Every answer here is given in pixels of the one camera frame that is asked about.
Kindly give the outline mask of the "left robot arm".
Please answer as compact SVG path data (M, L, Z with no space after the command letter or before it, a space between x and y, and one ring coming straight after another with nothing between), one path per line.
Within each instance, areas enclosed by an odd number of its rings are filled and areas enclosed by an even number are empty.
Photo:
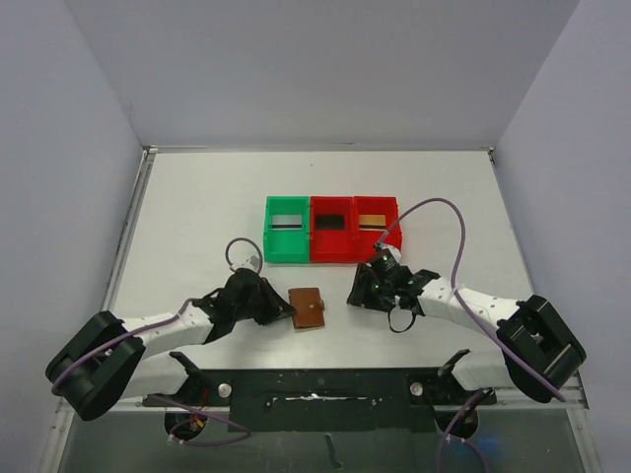
M48 364L51 392L84 421L119 400L168 394L177 404L197 399L201 381L175 357L181 347L202 346L253 320L267 326L295 308L253 270L236 270L224 286L189 298L176 312L122 319L111 311L93 315Z

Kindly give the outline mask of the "brown leather card holder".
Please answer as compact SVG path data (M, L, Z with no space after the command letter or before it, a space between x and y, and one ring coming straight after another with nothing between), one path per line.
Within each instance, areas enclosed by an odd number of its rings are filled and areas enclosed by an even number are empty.
M324 322L324 303L319 288L292 288L288 291L289 303L295 309L292 315L296 330L321 328Z

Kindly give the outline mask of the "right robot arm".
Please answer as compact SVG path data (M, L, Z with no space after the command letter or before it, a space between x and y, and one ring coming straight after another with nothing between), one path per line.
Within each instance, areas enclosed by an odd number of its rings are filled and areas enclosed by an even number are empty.
M385 247L358 265L347 302L385 314L402 309L413 318L440 318L497 343L496 351L461 349L444 363L439 389L453 403L483 388L516 388L548 403L587 358L547 299L532 295L518 301L455 289L436 272L411 271Z

